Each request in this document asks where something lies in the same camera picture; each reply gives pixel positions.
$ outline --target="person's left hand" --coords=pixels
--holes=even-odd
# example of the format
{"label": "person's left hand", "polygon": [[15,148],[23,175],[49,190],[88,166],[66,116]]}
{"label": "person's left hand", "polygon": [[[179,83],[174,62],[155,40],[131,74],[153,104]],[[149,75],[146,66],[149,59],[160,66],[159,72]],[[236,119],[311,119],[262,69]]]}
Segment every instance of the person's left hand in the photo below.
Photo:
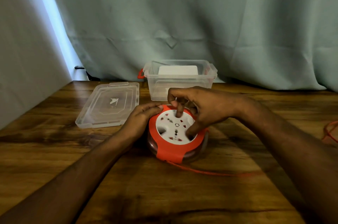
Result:
{"label": "person's left hand", "polygon": [[136,106],[118,131],[118,135],[130,140],[130,143],[135,142],[144,133],[149,119],[163,110],[161,105],[162,103],[152,102]]}

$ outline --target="green-gray fabric backdrop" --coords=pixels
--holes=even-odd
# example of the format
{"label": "green-gray fabric backdrop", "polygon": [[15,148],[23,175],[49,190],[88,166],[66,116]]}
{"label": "green-gray fabric backdrop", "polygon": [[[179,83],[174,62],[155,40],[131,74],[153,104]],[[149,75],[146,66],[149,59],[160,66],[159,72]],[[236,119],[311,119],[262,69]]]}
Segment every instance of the green-gray fabric backdrop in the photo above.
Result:
{"label": "green-gray fabric backdrop", "polygon": [[87,71],[137,80],[150,60],[205,59],[221,78],[338,91],[338,0],[56,0]]}

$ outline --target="person's right arm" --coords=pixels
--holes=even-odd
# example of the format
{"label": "person's right arm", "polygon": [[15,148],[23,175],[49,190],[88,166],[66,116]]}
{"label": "person's right arm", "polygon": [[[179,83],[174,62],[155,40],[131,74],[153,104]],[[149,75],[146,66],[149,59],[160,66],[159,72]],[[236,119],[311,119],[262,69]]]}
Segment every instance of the person's right arm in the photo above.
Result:
{"label": "person's right arm", "polygon": [[252,130],[292,179],[309,205],[326,223],[337,223],[338,150],[296,128],[259,102],[241,94],[201,87],[171,88],[168,101],[177,107],[193,103],[197,119],[187,136],[229,117]]}

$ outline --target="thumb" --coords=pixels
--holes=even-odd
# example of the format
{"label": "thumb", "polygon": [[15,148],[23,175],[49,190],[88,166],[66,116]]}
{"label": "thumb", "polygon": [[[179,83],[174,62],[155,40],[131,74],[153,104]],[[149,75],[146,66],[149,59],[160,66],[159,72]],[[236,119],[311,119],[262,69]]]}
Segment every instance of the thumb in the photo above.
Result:
{"label": "thumb", "polygon": [[145,115],[148,119],[150,119],[152,116],[161,113],[162,110],[163,110],[163,106],[160,105],[158,107],[152,107],[152,108],[144,111],[142,114]]}
{"label": "thumb", "polygon": [[206,125],[204,125],[199,119],[197,119],[192,126],[188,128],[186,131],[186,136],[188,138],[195,137],[195,135],[201,131],[202,129],[206,128]]}

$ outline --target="human hand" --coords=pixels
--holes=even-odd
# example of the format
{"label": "human hand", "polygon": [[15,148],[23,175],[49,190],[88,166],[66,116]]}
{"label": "human hand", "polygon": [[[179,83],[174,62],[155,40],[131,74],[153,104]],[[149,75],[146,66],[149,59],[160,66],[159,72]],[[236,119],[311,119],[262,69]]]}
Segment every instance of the human hand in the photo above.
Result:
{"label": "human hand", "polygon": [[118,131],[118,135],[124,139],[129,139],[130,143],[135,142],[144,133],[149,119],[159,114],[162,109],[162,103],[154,102],[136,106]]}
{"label": "human hand", "polygon": [[184,106],[197,116],[186,135],[195,136],[200,130],[211,124],[221,122],[239,114],[240,104],[245,96],[236,93],[206,89],[199,86],[192,88],[170,88],[168,102],[177,107],[176,117],[181,117]]}

